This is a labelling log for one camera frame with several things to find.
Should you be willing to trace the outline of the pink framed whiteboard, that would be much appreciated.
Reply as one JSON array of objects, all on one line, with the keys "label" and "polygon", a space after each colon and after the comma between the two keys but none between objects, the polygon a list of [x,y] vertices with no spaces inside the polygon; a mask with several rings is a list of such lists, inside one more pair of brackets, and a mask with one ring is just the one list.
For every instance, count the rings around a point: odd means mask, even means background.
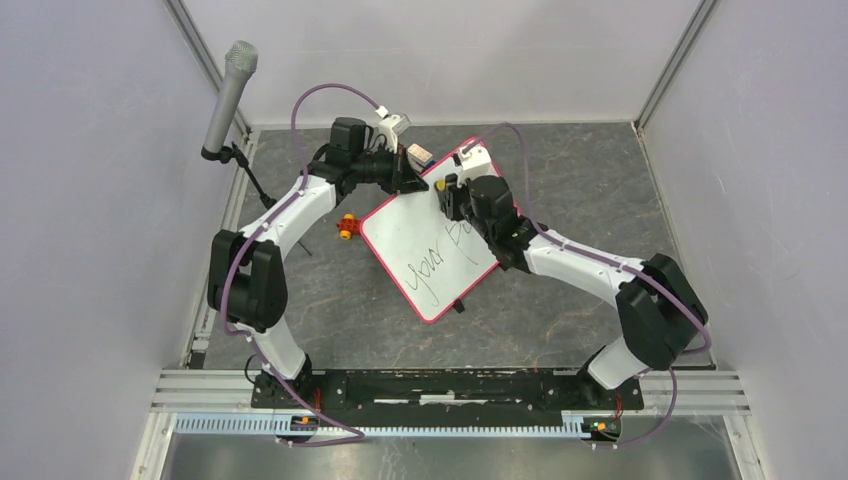
[{"label": "pink framed whiteboard", "polygon": [[434,323],[498,267],[468,223],[439,208],[435,182],[458,173],[451,154],[423,172],[428,191],[394,195],[361,221],[361,235],[418,318]]}]

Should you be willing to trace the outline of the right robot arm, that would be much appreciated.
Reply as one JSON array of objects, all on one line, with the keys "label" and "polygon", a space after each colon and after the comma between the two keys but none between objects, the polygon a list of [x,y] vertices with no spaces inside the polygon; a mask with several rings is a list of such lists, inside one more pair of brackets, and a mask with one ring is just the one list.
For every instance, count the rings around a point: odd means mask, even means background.
[{"label": "right robot arm", "polygon": [[571,241],[521,214],[499,176],[461,181],[450,174],[436,182],[435,192],[445,216],[473,227],[502,269],[562,281],[615,308],[620,337],[580,369],[577,392],[585,405],[602,408],[626,380],[668,369],[693,353],[695,338],[703,350],[710,348],[708,314],[669,256],[640,260]]}]

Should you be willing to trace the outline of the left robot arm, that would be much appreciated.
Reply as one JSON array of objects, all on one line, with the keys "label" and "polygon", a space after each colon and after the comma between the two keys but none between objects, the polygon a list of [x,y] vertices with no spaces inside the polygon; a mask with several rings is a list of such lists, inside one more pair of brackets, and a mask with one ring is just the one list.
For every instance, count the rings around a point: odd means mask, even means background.
[{"label": "left robot arm", "polygon": [[385,114],[376,126],[337,118],[329,140],[311,157],[291,190],[242,230],[219,231],[211,245],[209,306],[228,335],[244,337],[278,379],[275,392],[290,407],[314,394],[311,362],[284,318],[288,289],[284,260],[293,246],[357,186],[373,184],[388,194],[425,192],[428,184],[411,165],[399,136],[404,114]]}]

